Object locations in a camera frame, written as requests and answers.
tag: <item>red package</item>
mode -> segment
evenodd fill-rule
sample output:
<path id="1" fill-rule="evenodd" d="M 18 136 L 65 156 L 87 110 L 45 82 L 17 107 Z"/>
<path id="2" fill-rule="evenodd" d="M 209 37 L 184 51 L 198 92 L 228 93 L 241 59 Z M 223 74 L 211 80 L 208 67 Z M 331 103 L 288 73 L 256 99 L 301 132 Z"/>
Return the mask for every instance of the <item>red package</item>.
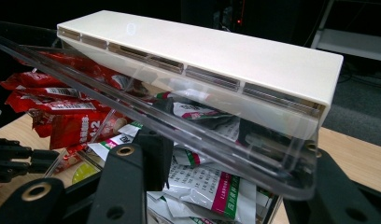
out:
<path id="1" fill-rule="evenodd" d="M 50 114 L 71 114 L 89 113 L 92 111 L 109 111 L 110 108 L 100 104 L 96 100 L 80 101 L 74 100 L 53 100 L 51 98 L 36 97 L 29 94 L 22 94 L 13 91 L 6 101 L 16 113 L 26 112 L 30 109 L 39 109 Z"/>
<path id="2" fill-rule="evenodd" d="M 9 91 L 16 90 L 19 86 L 27 88 L 67 87 L 55 77 L 33 72 L 14 73 L 7 80 L 0 81 L 0 85 Z"/>
<path id="3" fill-rule="evenodd" d="M 54 170 L 54 173 L 58 174 L 81 161 L 82 159 L 79 157 L 77 153 L 65 155 L 63 156 L 63 159 L 60 161 L 60 163 L 57 165 L 56 169 Z"/>
<path id="4" fill-rule="evenodd" d="M 41 52 L 42 54 L 54 59 L 60 63 L 70 65 L 80 72 L 83 72 L 90 77 L 94 77 L 100 81 L 118 90 L 126 90 L 130 84 L 129 78 L 112 69 L 102 66 L 95 61 L 76 55 L 67 55 L 63 53 Z"/>
<path id="5" fill-rule="evenodd" d="M 59 63 L 70 65 L 71 67 L 77 69 L 79 72 L 83 72 L 90 77 L 96 78 L 99 81 L 105 81 L 105 78 L 99 69 L 98 63 L 89 58 L 85 58 L 80 55 L 64 54 L 61 52 L 40 51 L 40 53 Z"/>
<path id="6" fill-rule="evenodd" d="M 31 94 L 38 97 L 49 97 L 53 99 L 91 100 L 91 98 L 87 97 L 84 93 L 73 88 L 18 88 L 17 91 L 23 94 Z"/>
<path id="7" fill-rule="evenodd" d="M 68 154 L 72 155 L 72 154 L 75 154 L 78 151 L 86 149 L 87 146 L 88 146 L 87 143 L 82 143 L 82 144 L 78 144 L 78 145 L 67 147 L 66 151 L 68 152 Z"/>
<path id="8" fill-rule="evenodd" d="M 50 149 L 70 147 L 90 142 L 103 125 L 107 113 L 92 112 L 87 114 L 71 114 L 55 116 L 52 122 Z M 97 139 L 106 139 L 116 130 L 130 121 L 122 114 L 116 113 L 107 121 Z"/>
<path id="9" fill-rule="evenodd" d="M 53 122 L 54 115 L 45 113 L 40 110 L 28 113 L 33 118 L 33 129 L 39 137 L 49 137 L 52 132 L 51 123 Z"/>

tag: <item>snack package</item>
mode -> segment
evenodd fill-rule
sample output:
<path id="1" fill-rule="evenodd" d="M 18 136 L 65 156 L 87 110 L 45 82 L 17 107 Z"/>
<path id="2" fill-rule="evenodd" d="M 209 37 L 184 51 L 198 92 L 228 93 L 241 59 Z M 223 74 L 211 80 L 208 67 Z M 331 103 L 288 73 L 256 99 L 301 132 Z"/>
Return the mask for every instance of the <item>snack package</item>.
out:
<path id="1" fill-rule="evenodd" d="M 36 97 L 30 94 L 22 94 L 13 91 L 5 104 L 10 105 L 16 113 L 26 112 L 30 109 L 38 109 L 50 114 L 89 113 L 92 111 L 107 112 L 110 108 L 95 100 L 81 101 L 54 100 L 51 98 Z"/>
<path id="2" fill-rule="evenodd" d="M 192 100 L 190 100 L 188 98 L 185 98 L 185 97 L 182 97 L 182 96 L 179 96 L 177 94 L 174 94 L 174 93 L 172 93 L 170 91 L 160 92 L 160 93 L 155 95 L 155 98 L 157 98 L 157 99 L 173 98 L 175 102 L 179 102 L 179 103 L 182 103 L 182 104 L 191 104 L 191 103 L 193 103 Z"/>
<path id="3" fill-rule="evenodd" d="M 58 174 L 81 161 L 82 159 L 77 153 L 65 154 L 58 165 L 55 167 L 54 173 Z"/>
<path id="4" fill-rule="evenodd" d="M 180 102 L 174 102 L 173 113 L 207 129 L 216 129 L 220 124 L 228 122 L 233 117 L 232 114 L 207 106 L 188 105 Z"/>
<path id="5" fill-rule="evenodd" d="M 38 72 L 14 73 L 7 80 L 0 81 L 0 85 L 9 91 L 14 91 L 19 86 L 26 88 L 67 87 L 57 78 Z"/>
<path id="6" fill-rule="evenodd" d="M 94 77 L 97 80 L 104 81 L 110 86 L 121 90 L 127 91 L 132 87 L 130 79 L 112 69 L 102 66 L 95 61 L 83 57 L 81 55 L 70 55 L 61 52 L 41 52 L 42 54 L 54 59 L 60 63 L 70 65 L 80 72 L 87 74 L 90 77 Z"/>
<path id="7" fill-rule="evenodd" d="M 87 143 L 82 143 L 78 145 L 73 145 L 70 147 L 66 148 L 66 151 L 68 152 L 69 155 L 75 154 L 78 151 L 85 150 L 88 147 Z"/>
<path id="8" fill-rule="evenodd" d="M 132 143 L 133 140 L 134 138 L 130 135 L 121 133 L 99 143 L 89 143 L 88 147 L 93 150 L 103 161 L 106 161 L 109 150 L 117 145 Z"/>
<path id="9" fill-rule="evenodd" d="M 118 130 L 118 132 L 124 133 L 124 134 L 129 135 L 132 138 L 134 138 L 137 135 L 138 131 L 142 128 L 142 126 L 143 125 L 140 122 L 133 121 L 133 122 L 126 124 L 123 127 L 121 127 Z"/>
<path id="10" fill-rule="evenodd" d="M 51 123 L 53 122 L 54 115 L 40 110 L 29 111 L 28 114 L 33 118 L 33 129 L 39 137 L 44 138 L 51 136 L 53 130 Z"/>
<path id="11" fill-rule="evenodd" d="M 153 198 L 154 200 L 158 200 L 164 195 L 164 192 L 162 192 L 162 191 L 147 191 L 147 195 L 149 197 Z"/>
<path id="12" fill-rule="evenodd" d="M 17 92 L 22 94 L 31 94 L 38 97 L 49 97 L 58 100 L 71 100 L 71 99 L 80 99 L 80 100 L 91 100 L 84 93 L 77 91 L 73 88 L 24 88 L 18 87 Z"/>
<path id="13" fill-rule="evenodd" d="M 175 224 L 216 224 L 215 221 L 198 217 L 173 217 L 164 198 L 153 199 L 147 196 L 147 205 L 152 215 L 159 220 L 159 223 Z"/>
<path id="14" fill-rule="evenodd" d="M 240 119 L 233 118 L 229 122 L 219 125 L 214 132 L 235 142 L 239 134 L 239 125 Z M 195 166 L 212 162 L 212 160 L 194 153 L 181 145 L 174 146 L 173 155 L 178 164 L 181 165 Z"/>
<path id="15" fill-rule="evenodd" d="M 195 203 L 242 223 L 255 222 L 256 186 L 249 181 L 203 165 L 190 167 L 173 162 L 163 192 Z"/>
<path id="16" fill-rule="evenodd" d="M 50 136 L 50 149 L 90 142 L 103 125 L 106 116 L 107 113 L 104 112 L 55 116 L 51 123 L 53 130 Z M 130 121 L 128 118 L 117 113 L 104 124 L 98 139 L 113 136 L 128 121 Z"/>
<path id="17" fill-rule="evenodd" d="M 164 194 L 168 209 L 173 217 L 196 217 L 206 218 L 209 220 L 232 221 L 230 218 L 212 212 L 200 205 L 194 203 L 186 203 L 167 194 Z"/>
<path id="18" fill-rule="evenodd" d="M 268 212 L 268 207 L 272 203 L 273 194 L 264 190 L 258 189 L 257 191 L 257 217 L 263 219 L 266 217 Z"/>
<path id="19" fill-rule="evenodd" d="M 187 150 L 181 145 L 174 146 L 173 156 L 176 158 L 176 162 L 181 165 L 197 166 L 211 162 L 210 159 L 199 156 L 199 154 Z"/>

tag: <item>ventilation slot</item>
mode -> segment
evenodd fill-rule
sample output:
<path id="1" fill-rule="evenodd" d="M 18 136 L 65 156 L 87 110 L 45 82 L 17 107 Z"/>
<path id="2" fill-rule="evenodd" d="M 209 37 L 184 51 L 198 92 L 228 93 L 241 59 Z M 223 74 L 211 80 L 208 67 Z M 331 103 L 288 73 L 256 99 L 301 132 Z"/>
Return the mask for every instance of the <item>ventilation slot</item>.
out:
<path id="1" fill-rule="evenodd" d="M 160 67 L 162 69 L 181 74 L 184 70 L 184 64 L 178 63 L 169 59 L 157 57 L 157 56 L 151 56 L 148 59 L 148 63 L 151 65 L 155 65 L 157 67 Z"/>
<path id="2" fill-rule="evenodd" d="M 83 35 L 82 36 L 82 42 L 88 45 L 95 46 L 99 49 L 106 49 L 106 41 L 97 39 L 88 35 Z"/>
<path id="3" fill-rule="evenodd" d="M 277 105 L 287 106 L 313 117 L 319 117 L 324 109 L 323 105 L 250 83 L 246 83 L 243 94 Z"/>
<path id="4" fill-rule="evenodd" d="M 188 66 L 186 69 L 186 76 L 193 77 L 204 82 L 229 89 L 231 91 L 237 91 L 240 86 L 240 81 L 237 79 L 224 77 L 222 75 L 218 75 L 192 66 Z"/>
<path id="5" fill-rule="evenodd" d="M 143 63 L 145 62 L 148 56 L 148 54 L 143 51 L 130 49 L 130 48 L 127 48 L 118 44 L 113 44 L 113 43 L 109 43 L 108 50 L 111 52 L 120 54 L 122 56 L 126 56 L 131 59 L 138 60 Z"/>
<path id="6" fill-rule="evenodd" d="M 80 33 L 74 32 L 74 31 L 70 31 L 70 30 L 64 29 L 62 27 L 59 27 L 59 29 L 57 30 L 57 33 L 58 33 L 58 35 L 65 36 L 65 37 L 74 39 L 76 41 L 80 40 Z"/>

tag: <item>wooden table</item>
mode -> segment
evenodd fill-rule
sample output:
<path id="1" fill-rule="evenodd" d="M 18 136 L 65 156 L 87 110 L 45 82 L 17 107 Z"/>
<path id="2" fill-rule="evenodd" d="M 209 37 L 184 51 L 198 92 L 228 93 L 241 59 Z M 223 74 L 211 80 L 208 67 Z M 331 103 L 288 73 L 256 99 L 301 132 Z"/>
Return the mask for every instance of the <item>wooden table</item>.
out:
<path id="1" fill-rule="evenodd" d="M 31 124 L 31 118 L 24 115 L 1 128 L 0 138 L 19 140 L 23 146 L 31 148 L 48 148 L 49 139 L 39 138 Z M 319 131 L 318 146 L 327 151 L 352 180 L 381 192 L 381 147 L 324 128 Z M 19 186 L 42 176 L 18 176 L 5 184 L 0 188 L 0 205 Z M 289 223 L 283 205 L 273 223 Z"/>

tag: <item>dark background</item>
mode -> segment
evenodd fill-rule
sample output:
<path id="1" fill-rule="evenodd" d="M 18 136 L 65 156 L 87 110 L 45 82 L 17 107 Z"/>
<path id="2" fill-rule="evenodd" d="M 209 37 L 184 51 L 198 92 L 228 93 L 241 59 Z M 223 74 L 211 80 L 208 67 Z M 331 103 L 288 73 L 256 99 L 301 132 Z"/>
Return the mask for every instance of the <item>dark background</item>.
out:
<path id="1" fill-rule="evenodd" d="M 0 21 L 55 29 L 56 24 L 106 9 L 212 28 L 212 14 L 241 0 L 2 1 Z M 328 0 L 256 0 L 245 2 L 242 26 L 233 32 L 309 47 Z M 327 27 L 381 36 L 381 0 L 337 1 Z M 381 146 L 381 62 L 349 55 L 325 127 Z M 30 70 L 0 51 L 0 80 Z M 19 116 L 4 105 L 0 87 L 0 127 Z"/>

